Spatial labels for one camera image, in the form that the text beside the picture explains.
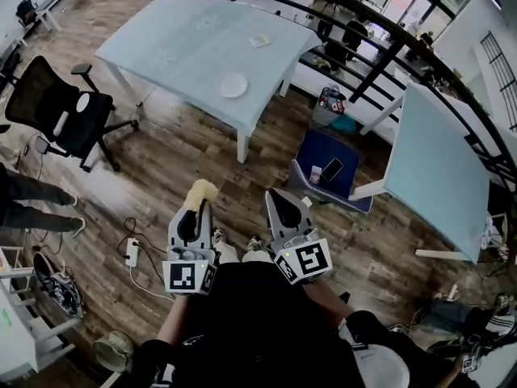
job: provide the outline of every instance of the power strip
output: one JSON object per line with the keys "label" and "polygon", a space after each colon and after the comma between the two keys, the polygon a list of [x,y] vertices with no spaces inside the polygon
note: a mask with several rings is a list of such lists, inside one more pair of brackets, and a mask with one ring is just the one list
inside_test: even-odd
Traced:
{"label": "power strip", "polygon": [[136,238],[128,238],[128,246],[126,247],[126,256],[128,258],[126,259],[126,264],[130,268],[135,268],[137,266],[139,244],[140,243]]}

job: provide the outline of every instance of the white cable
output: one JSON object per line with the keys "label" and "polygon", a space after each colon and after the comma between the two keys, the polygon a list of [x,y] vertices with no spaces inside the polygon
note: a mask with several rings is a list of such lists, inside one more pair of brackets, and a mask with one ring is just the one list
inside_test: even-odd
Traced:
{"label": "white cable", "polygon": [[156,297],[163,297],[164,299],[169,299],[170,301],[174,302],[174,299],[173,299],[172,297],[163,296],[162,294],[156,294],[156,293],[150,292],[150,291],[149,291],[149,290],[147,290],[146,288],[141,287],[141,286],[140,286],[137,282],[135,282],[135,280],[132,278],[132,268],[131,268],[131,267],[129,268],[129,277],[131,277],[131,281],[135,284],[135,286],[136,286],[137,288],[142,289],[142,290],[144,290],[145,292],[152,294],[153,296],[156,296]]}

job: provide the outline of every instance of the black railing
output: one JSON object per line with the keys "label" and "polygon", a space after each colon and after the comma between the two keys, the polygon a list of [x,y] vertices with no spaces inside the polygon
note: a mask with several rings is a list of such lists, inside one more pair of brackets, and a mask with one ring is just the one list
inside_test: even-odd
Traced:
{"label": "black railing", "polygon": [[514,73],[492,32],[489,32],[481,41],[481,45],[485,49],[498,80],[499,91],[506,104],[506,111],[510,120],[510,130],[517,131],[517,81]]}
{"label": "black railing", "polygon": [[[352,95],[349,100],[352,103],[356,102],[358,99],[363,99],[366,102],[370,103],[373,107],[382,110],[383,106],[379,102],[375,101],[371,96],[366,95],[365,92],[369,88],[372,88],[379,94],[383,95],[388,101],[392,101],[393,96],[386,90],[375,84],[377,77],[381,75],[387,78],[389,81],[393,82],[402,90],[406,88],[403,83],[399,82],[394,76],[392,76],[385,70],[385,67],[392,61],[395,62],[398,66],[400,66],[402,69],[407,71],[411,75],[413,80],[427,87],[451,111],[454,117],[457,118],[460,123],[462,123],[462,125],[466,129],[466,132],[468,133],[465,139],[473,147],[473,150],[479,155],[481,161],[485,164],[486,168],[489,171],[495,173],[500,178],[502,184],[511,194],[513,205],[517,209],[515,196],[508,183],[516,183],[517,166],[515,165],[511,157],[511,154],[506,147],[506,144],[502,140],[501,135],[495,128],[493,122],[489,118],[486,111],[473,97],[472,92],[464,85],[464,83],[454,74],[452,70],[450,70],[437,56],[435,56],[435,54],[431,50],[428,49],[428,47],[422,41],[416,40],[414,37],[412,37],[412,35],[410,35],[400,26],[398,26],[391,20],[385,18],[383,15],[380,15],[376,11],[365,6],[362,2],[359,2],[357,0],[326,1],[334,2],[340,6],[344,6],[349,11],[353,11],[357,15],[363,16],[370,22],[382,27],[387,33],[390,34],[390,40],[392,41],[391,45],[385,47],[384,45],[379,44],[374,40],[370,39],[368,36],[361,35],[356,30],[349,28],[346,24],[336,19],[333,19],[327,15],[324,15],[320,11],[314,10],[311,7],[303,6],[299,3],[292,2],[290,0],[273,1],[294,7],[316,18],[325,20],[326,22],[331,23],[334,26],[340,27],[344,31],[354,33],[357,36],[359,36],[361,40],[366,41],[371,46],[377,48],[377,50],[379,51],[379,56],[375,61],[371,61],[366,57],[361,56],[359,53],[352,50],[351,48],[348,48],[347,46],[344,46],[342,44],[340,45],[340,48],[343,51],[345,51],[346,53],[352,53],[354,57],[356,57],[359,61],[362,61],[365,65],[371,68],[371,70],[366,76],[363,76],[362,74],[359,74],[356,71],[351,72],[352,69],[348,68],[343,61],[332,58],[328,54],[324,53],[325,49],[316,48],[310,51],[312,54],[324,60],[332,61],[338,64],[339,67],[341,67],[348,73],[353,74],[356,78],[359,79],[359,85],[357,87],[353,87],[350,83],[344,82],[342,79],[335,77],[334,75],[330,74],[328,71],[325,71],[324,69],[317,68],[311,61],[307,61],[304,58],[300,59],[301,64],[313,70],[316,70],[318,73],[323,74],[327,78],[334,80],[336,83],[344,86],[349,91],[351,91]],[[333,42],[334,44],[340,43],[336,40],[329,38],[328,36],[324,36],[319,33],[318,36],[324,42]],[[431,83],[431,81],[427,77],[422,76],[421,73],[415,70],[412,65],[405,61],[405,59],[402,56],[400,56],[401,50],[405,46],[407,46],[409,50],[411,50],[428,66],[430,66],[435,76],[440,77],[442,81],[446,82],[447,88],[450,93],[454,94],[455,97],[462,100],[472,108],[476,118],[479,119],[479,121],[485,127],[488,134],[492,137],[495,145],[498,147],[500,153],[497,156],[493,156],[489,153],[486,146],[481,141],[480,136],[473,131],[472,127],[466,121],[466,119],[452,106],[452,104],[443,96],[443,94],[440,91],[438,91],[438,89],[435,87],[435,84]],[[397,117],[393,114],[389,118],[398,122]]]}

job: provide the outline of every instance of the smartphone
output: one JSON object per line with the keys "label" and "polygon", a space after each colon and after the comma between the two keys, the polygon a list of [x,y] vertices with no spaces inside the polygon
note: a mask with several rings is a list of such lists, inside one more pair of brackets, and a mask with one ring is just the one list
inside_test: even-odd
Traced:
{"label": "smartphone", "polygon": [[342,170],[343,163],[339,161],[337,158],[334,158],[330,161],[329,165],[327,165],[322,171],[322,177],[327,181],[332,181],[332,179]]}

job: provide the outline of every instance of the chair armrest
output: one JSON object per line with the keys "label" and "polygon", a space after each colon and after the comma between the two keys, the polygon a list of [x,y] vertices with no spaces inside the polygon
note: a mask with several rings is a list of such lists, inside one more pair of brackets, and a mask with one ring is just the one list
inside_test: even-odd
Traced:
{"label": "chair armrest", "polygon": [[84,79],[84,82],[88,84],[88,86],[94,91],[99,92],[99,89],[95,86],[93,81],[90,79],[91,64],[90,63],[80,63],[79,65],[74,66],[71,74],[79,74]]}
{"label": "chair armrest", "polygon": [[67,111],[63,111],[61,113],[61,117],[59,118],[59,121],[57,122],[56,126],[54,127],[54,130],[52,131],[54,137],[59,137],[61,134],[61,131],[63,130],[63,127],[65,126],[65,122],[69,117],[69,113]]}
{"label": "chair armrest", "polygon": [[91,71],[90,63],[80,63],[79,65],[74,66],[71,74],[89,74]]}

